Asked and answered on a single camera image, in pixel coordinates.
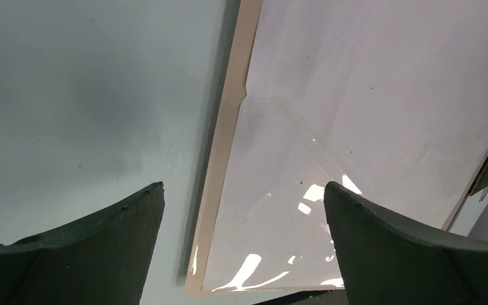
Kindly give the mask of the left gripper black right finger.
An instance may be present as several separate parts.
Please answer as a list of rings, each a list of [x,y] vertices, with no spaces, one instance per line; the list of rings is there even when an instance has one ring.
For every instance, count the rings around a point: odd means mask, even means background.
[[[333,181],[324,207],[350,304],[488,304],[488,241],[420,223]]]

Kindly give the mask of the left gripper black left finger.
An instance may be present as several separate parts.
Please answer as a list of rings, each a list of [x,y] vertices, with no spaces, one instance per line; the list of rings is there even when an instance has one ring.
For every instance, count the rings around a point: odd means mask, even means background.
[[[0,244],[0,304],[138,304],[165,209],[164,185],[63,226]]]

